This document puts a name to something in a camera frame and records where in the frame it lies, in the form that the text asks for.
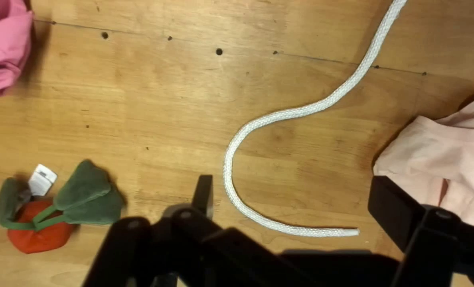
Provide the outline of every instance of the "white tag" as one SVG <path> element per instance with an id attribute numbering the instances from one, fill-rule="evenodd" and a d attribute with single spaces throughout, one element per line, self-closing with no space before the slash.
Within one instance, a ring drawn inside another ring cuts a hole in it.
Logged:
<path id="1" fill-rule="evenodd" d="M 43 165 L 38 165 L 32 178 L 29 179 L 29 189 L 32 197 L 45 197 L 48 190 L 54 186 L 58 176 Z"/>

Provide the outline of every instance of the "black object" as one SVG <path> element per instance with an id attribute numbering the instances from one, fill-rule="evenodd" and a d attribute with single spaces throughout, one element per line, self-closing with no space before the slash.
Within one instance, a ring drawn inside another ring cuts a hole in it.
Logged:
<path id="1" fill-rule="evenodd" d="M 85 281 L 86 287 L 449 287 L 453 273 L 474 283 L 474 227 L 444 209 L 423 208 L 386 178 L 375 178 L 369 211 L 406 253 L 271 254 L 235 229 L 208 219 L 212 178 L 201 176 L 190 206 L 169 208 L 150 225 L 117 222 Z"/>

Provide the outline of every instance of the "red felt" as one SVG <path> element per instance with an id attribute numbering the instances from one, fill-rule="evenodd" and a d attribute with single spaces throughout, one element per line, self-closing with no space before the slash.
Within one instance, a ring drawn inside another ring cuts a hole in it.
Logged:
<path id="1" fill-rule="evenodd" d="M 32 219 L 48 206 L 51 206 L 50 200 L 32 201 L 26 205 L 18 222 L 32 222 Z M 72 225 L 56 224 L 40 232 L 8 230 L 8 238 L 18 251 L 24 254 L 35 254 L 62 248 L 72 233 Z"/>

